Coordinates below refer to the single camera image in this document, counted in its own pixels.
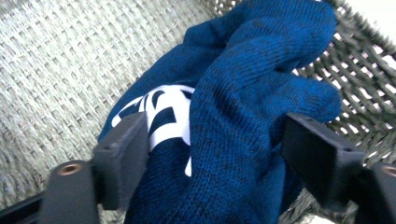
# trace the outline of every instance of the knitted fabric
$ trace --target knitted fabric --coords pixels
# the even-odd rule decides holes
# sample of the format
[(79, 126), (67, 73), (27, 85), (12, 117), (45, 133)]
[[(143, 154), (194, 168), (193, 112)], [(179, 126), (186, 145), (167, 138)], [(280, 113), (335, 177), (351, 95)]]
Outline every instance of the knitted fabric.
[[(280, 156), (285, 114), (327, 121), (340, 111), (336, 89), (289, 72), (314, 61), (334, 27), (326, 3), (254, 0), (190, 28), (120, 98), (99, 137), (130, 113), (152, 116), (148, 169), (126, 223), (276, 223), (299, 189)], [(189, 114), (174, 125), (180, 133), (153, 138), (178, 123), (177, 110)]]

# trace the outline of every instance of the blue knit glove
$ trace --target blue knit glove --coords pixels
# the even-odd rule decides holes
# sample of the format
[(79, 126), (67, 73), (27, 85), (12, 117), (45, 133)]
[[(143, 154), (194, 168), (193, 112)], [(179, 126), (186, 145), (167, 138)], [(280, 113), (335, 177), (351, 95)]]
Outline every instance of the blue knit glove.
[(327, 48), (335, 23), (324, 2), (249, 0), (190, 28), (99, 137), (148, 111), (152, 151), (125, 222), (276, 223), (300, 189), (280, 156), (285, 114), (327, 121), (341, 107), (331, 85), (289, 72)]

